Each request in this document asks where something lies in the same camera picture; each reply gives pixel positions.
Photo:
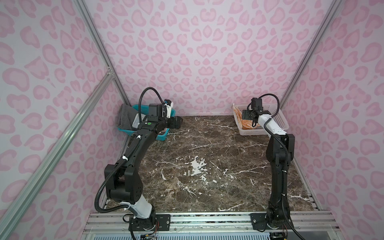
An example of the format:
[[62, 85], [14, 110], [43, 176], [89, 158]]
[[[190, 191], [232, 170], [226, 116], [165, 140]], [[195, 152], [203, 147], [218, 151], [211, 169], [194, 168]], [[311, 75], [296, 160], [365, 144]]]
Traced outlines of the orange patterned towel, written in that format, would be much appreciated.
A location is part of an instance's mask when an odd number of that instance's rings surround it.
[[252, 120], [243, 120], [242, 119], [242, 111], [238, 107], [236, 107], [235, 105], [233, 105], [233, 110], [235, 112], [236, 119], [237, 119], [242, 130], [253, 130], [257, 127], [257, 125], [254, 126]]

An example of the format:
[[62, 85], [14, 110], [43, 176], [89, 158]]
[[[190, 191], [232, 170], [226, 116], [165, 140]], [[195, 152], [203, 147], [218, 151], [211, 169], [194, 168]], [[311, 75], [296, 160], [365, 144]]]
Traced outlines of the grey terry towel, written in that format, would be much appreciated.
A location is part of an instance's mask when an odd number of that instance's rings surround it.
[[133, 126], [138, 111], [133, 107], [122, 104], [118, 111], [116, 126], [119, 129], [135, 131], [137, 128]]

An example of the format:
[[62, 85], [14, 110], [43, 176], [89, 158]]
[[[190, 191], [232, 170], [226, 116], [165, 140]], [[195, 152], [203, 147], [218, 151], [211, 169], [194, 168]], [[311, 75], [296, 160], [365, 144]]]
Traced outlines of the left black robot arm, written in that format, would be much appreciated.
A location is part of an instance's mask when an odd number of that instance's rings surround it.
[[95, 209], [99, 213], [110, 213], [120, 209], [128, 209], [134, 215], [133, 220], [145, 229], [156, 224], [156, 212], [153, 205], [143, 196], [143, 182], [139, 168], [148, 148], [165, 129], [179, 129], [183, 122], [181, 117], [172, 115], [173, 102], [165, 100], [163, 104], [150, 104], [148, 114], [132, 134], [133, 141], [127, 151], [114, 165], [105, 168], [105, 180], [99, 194], [106, 191], [110, 200], [120, 203], [116, 207], [103, 209], [99, 199], [95, 199]]

